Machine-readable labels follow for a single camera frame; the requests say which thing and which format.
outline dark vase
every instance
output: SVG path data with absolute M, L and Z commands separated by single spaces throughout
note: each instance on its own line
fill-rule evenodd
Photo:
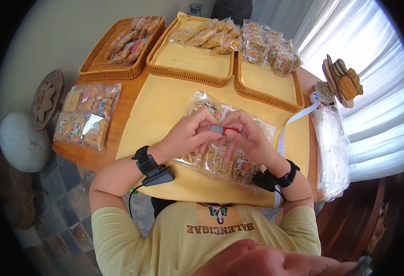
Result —
M 216 0 L 211 18 L 221 20 L 231 16 L 234 24 L 242 26 L 244 19 L 251 18 L 252 11 L 252 0 Z
M 188 7 L 190 7 L 190 11 L 187 13 L 188 15 L 201 16 L 201 9 L 203 8 L 201 4 L 190 4 Z

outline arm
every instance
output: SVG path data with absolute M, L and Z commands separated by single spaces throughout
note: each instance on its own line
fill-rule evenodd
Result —
M 226 151 L 227 160 L 231 159 L 236 149 L 241 148 L 251 161 L 265 165 L 271 174 L 277 178 L 290 172 L 289 162 L 273 149 L 263 131 L 245 111 L 240 109 L 232 112 L 224 119 L 222 125 L 239 130 L 239 133 L 230 129 L 227 130 L 225 132 L 227 137 L 219 141 L 219 143 L 224 143 L 225 140 L 229 141 Z M 282 193 L 286 198 L 283 214 L 301 205 L 314 209 L 312 190 L 301 172 L 297 171 L 293 183 L 282 188 Z
M 198 148 L 204 152 L 209 141 L 222 135 L 208 131 L 210 124 L 217 124 L 216 118 L 203 107 L 191 116 L 182 117 L 166 137 L 150 146 L 157 164 L 182 156 Z M 102 169 L 95 177 L 89 191 L 90 211 L 93 214 L 102 207 L 118 207 L 127 212 L 122 199 L 144 175 L 136 166 L 136 160 L 125 157 L 115 160 Z

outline hand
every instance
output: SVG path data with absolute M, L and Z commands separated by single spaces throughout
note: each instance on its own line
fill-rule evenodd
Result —
M 239 148 L 251 161 L 265 166 L 271 164 L 274 157 L 278 155 L 263 131 L 245 111 L 239 109 L 232 112 L 225 117 L 222 125 L 239 130 L 236 132 L 228 129 L 225 131 L 226 136 L 219 140 L 219 144 L 229 141 L 225 153 L 227 160 L 231 160 L 232 154 Z
M 195 149 L 204 153 L 208 142 L 222 137 L 220 133 L 209 130 L 211 124 L 218 122 L 208 108 L 203 107 L 191 116 L 182 117 L 162 141 L 149 147 L 150 152 L 158 164 Z

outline yellow t-shirt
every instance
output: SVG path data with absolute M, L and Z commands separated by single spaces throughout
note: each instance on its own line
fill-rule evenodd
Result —
M 293 208 L 278 227 L 248 205 L 177 202 L 161 211 L 145 239 L 127 212 L 103 207 L 92 215 L 92 229 L 103 275 L 191 275 L 242 239 L 321 254 L 315 213 L 308 206 Z

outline red and gray object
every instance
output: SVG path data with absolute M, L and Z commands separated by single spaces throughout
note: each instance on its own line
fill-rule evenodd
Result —
M 222 134 L 222 135 L 225 135 L 225 130 L 227 130 L 227 129 L 232 129 L 232 130 L 234 130 L 235 132 L 239 132 L 238 129 L 235 129 L 235 128 L 227 128 L 227 127 L 225 127 L 225 126 L 221 126 L 221 125 L 218 125 L 218 124 L 212 124 L 212 125 L 211 125 L 211 128 L 210 128 L 210 130 L 219 132 L 219 133 Z

